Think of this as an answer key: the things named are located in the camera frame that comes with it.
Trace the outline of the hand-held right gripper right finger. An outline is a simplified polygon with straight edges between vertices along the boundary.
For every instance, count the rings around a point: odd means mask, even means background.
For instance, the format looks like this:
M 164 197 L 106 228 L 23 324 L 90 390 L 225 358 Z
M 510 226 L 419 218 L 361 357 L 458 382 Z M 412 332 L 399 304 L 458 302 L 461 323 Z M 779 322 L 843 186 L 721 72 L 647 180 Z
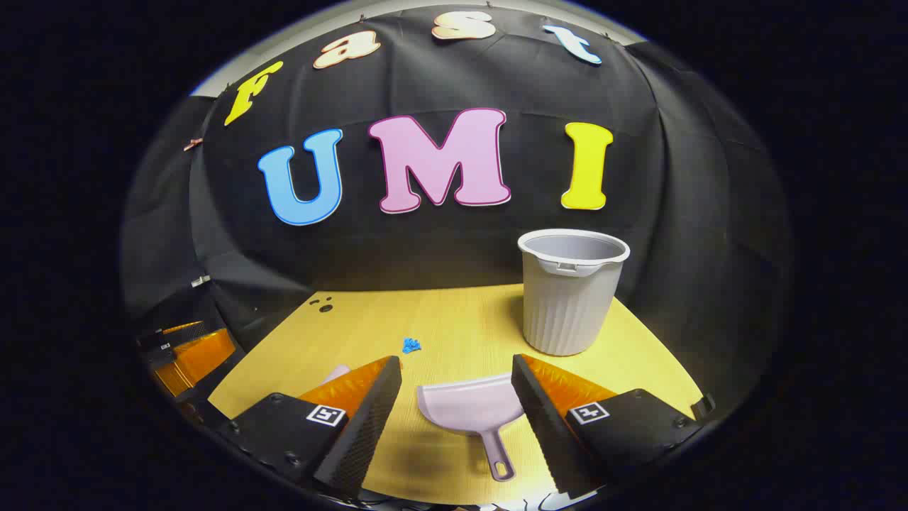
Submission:
M 646 389 L 615 392 L 525 353 L 513 356 L 511 382 L 555 488 L 572 498 L 651 476 L 716 408 L 704 395 L 683 412 Z

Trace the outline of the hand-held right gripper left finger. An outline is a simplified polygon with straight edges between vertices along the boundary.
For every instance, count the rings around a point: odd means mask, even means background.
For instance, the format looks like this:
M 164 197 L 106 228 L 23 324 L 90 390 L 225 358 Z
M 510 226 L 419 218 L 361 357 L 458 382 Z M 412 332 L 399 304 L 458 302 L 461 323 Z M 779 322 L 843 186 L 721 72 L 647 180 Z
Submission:
M 217 432 L 289 484 L 356 498 L 401 384 L 399 357 L 382 357 L 299 397 L 272 392 Z

